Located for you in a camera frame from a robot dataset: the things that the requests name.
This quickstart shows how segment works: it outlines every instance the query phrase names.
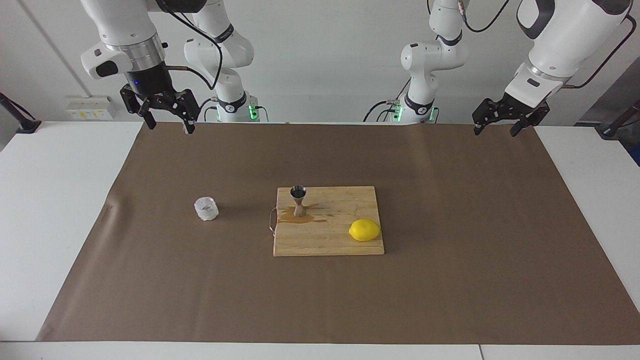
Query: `white wall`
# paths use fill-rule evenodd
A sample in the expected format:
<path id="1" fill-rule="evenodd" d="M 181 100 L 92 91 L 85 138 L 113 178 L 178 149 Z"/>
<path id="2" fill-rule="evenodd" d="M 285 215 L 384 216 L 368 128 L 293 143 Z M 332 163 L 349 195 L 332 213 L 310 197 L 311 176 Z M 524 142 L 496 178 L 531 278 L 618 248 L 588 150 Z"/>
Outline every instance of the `white wall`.
<path id="1" fill-rule="evenodd" d="M 502 2 L 472 2 L 469 21 L 477 28 L 484 26 Z M 512 0 L 489 31 L 477 35 L 465 30 L 468 63 L 438 74 L 440 122 L 471 123 L 470 114 L 485 97 L 501 97 L 532 46 L 515 20 L 518 3 Z M 227 0 L 227 10 L 236 29 L 255 47 L 255 62 L 239 71 L 243 83 L 268 108 L 272 121 L 360 121 L 372 104 L 393 98 L 408 79 L 399 61 L 404 45 L 434 37 L 424 0 Z M 633 14 L 640 18 L 640 6 Z M 166 14 L 152 14 L 152 20 L 163 41 L 170 44 L 167 63 L 187 65 L 182 44 L 192 37 L 189 30 Z M 53 47 L 38 33 L 37 24 Z M 628 23 L 620 26 L 574 83 L 588 77 L 628 29 Z M 118 119 L 138 120 L 125 114 L 120 104 L 123 76 L 93 80 L 82 69 L 80 54 L 99 38 L 79 0 L 4 0 L 0 31 L 2 91 L 37 117 L 65 119 L 64 96 L 82 95 L 84 87 L 92 95 L 114 98 L 120 108 Z M 591 85 L 555 96 L 549 101 L 552 112 L 545 123 L 578 121 L 640 55 L 639 45 L 636 34 Z M 190 87 L 198 99 L 209 95 L 190 74 L 173 78 L 178 90 Z M 157 118 L 172 119 L 168 114 Z"/>

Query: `green indicator light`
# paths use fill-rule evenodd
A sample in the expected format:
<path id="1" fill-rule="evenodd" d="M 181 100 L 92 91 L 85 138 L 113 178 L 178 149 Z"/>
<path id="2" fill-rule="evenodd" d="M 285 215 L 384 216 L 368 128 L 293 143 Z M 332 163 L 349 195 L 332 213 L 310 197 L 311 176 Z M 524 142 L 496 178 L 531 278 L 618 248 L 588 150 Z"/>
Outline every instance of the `green indicator light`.
<path id="1" fill-rule="evenodd" d="M 429 115 L 429 123 L 434 123 L 438 121 L 438 115 L 440 114 L 439 108 L 431 108 L 431 115 Z"/>
<path id="2" fill-rule="evenodd" d="M 402 105 L 398 105 L 398 109 L 396 110 L 396 114 L 397 115 L 395 116 L 397 122 L 400 122 L 400 119 L 402 118 L 403 110 L 404 110 L 403 106 Z"/>
<path id="3" fill-rule="evenodd" d="M 249 105 L 249 115 L 251 115 L 251 119 L 255 120 L 258 118 L 258 112 L 255 110 L 255 108 L 251 105 Z"/>

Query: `white table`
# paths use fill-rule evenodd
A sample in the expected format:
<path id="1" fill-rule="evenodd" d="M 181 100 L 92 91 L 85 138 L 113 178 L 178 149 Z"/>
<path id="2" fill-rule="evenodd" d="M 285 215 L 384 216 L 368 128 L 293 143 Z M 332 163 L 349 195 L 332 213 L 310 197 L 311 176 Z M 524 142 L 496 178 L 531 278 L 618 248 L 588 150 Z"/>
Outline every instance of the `white table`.
<path id="1" fill-rule="evenodd" d="M 640 346 L 32 343 L 141 124 L 48 122 L 0 152 L 0 359 L 640 359 Z M 640 168 L 588 128 L 538 127 L 620 279 L 640 305 Z"/>

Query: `wall socket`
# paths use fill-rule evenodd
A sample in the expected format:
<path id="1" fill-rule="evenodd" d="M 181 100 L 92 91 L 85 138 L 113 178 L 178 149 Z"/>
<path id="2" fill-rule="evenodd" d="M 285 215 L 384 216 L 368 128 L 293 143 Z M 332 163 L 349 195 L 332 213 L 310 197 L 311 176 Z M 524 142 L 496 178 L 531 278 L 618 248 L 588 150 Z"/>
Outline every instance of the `wall socket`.
<path id="1" fill-rule="evenodd" d="M 113 120 L 116 107 L 106 96 L 67 97 L 67 114 L 72 120 Z"/>

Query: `clear glass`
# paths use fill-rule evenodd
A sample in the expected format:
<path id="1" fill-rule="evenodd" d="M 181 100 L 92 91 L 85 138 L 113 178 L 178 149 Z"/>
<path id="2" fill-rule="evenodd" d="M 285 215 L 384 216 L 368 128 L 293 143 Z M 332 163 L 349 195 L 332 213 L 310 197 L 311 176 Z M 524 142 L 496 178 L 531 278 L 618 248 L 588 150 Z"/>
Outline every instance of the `clear glass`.
<path id="1" fill-rule="evenodd" d="M 213 198 L 201 197 L 193 204 L 198 216 L 203 221 L 213 220 L 218 216 L 218 207 Z"/>

